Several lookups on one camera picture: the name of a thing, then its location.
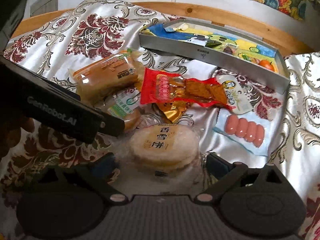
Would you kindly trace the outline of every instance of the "bread package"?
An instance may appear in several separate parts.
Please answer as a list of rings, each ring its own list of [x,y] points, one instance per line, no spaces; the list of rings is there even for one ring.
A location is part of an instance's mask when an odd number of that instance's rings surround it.
[[[137,82],[144,72],[138,56],[138,51],[127,49],[75,71],[72,76],[81,101],[94,105],[116,90]]]
[[[124,120],[124,131],[135,129],[142,121],[140,108],[140,92],[128,87],[105,100],[95,104],[96,108],[114,117]]]

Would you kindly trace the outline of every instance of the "gold wrapper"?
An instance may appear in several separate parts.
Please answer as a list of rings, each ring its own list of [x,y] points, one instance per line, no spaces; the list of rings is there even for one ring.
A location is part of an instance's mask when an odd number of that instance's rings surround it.
[[[185,101],[173,101],[172,103],[156,103],[164,115],[175,123],[192,106],[193,103]]]

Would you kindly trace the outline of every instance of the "sausage package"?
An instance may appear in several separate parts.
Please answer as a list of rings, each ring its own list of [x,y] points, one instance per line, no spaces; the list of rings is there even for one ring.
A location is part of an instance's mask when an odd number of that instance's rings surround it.
[[[140,52],[127,49],[94,62],[72,74],[81,101],[94,105],[119,89],[126,88],[143,76]]]
[[[202,107],[218,106],[230,109],[222,85],[215,78],[184,79],[179,74],[145,69],[141,104],[185,101]]]
[[[261,119],[255,112],[235,115],[226,109],[220,109],[213,130],[242,145],[254,155],[268,156],[272,140],[271,122]]]

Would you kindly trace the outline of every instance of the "packaged bread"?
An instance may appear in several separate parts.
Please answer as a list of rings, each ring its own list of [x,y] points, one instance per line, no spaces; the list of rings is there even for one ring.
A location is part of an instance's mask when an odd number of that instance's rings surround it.
[[[218,106],[229,109],[227,96],[215,78],[184,79],[179,74],[145,69],[141,89],[141,104],[185,101],[202,107]]]
[[[95,107],[124,120],[124,131],[135,129],[142,121],[140,92],[134,87],[114,93],[102,102],[95,104]]]
[[[156,124],[136,130],[130,139],[136,161],[155,171],[181,169],[199,156],[199,139],[192,127]]]
[[[143,76],[144,66],[137,58],[140,52],[127,49],[94,62],[73,73],[81,101],[94,105],[119,89],[128,87]]]

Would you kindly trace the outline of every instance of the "plastic wrapper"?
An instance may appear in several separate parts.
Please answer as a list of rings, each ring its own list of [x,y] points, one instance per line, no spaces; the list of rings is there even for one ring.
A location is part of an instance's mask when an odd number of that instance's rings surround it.
[[[220,109],[213,130],[239,143],[255,155],[268,156],[272,140],[270,127],[269,120],[261,119],[253,111],[234,115],[226,109]]]
[[[143,77],[140,52],[127,49],[94,62],[72,74],[81,101],[94,105],[116,90],[128,87]]]
[[[124,131],[134,130],[143,120],[140,108],[140,92],[129,87],[114,93],[102,102],[95,105],[96,108],[114,117],[124,120]]]
[[[179,74],[146,69],[141,104],[173,101],[198,103],[202,107],[216,105],[230,108],[224,89],[215,78],[203,81],[195,78],[184,79]]]
[[[127,134],[109,149],[121,170],[112,186],[129,196],[197,195],[203,188],[201,133],[193,126],[156,124]]]
[[[244,114],[253,109],[241,85],[232,75],[221,75],[215,77],[223,86],[228,99],[228,105],[235,114]]]
[[[172,103],[157,103],[157,106],[172,123],[175,123],[192,104],[185,101],[173,101]]]

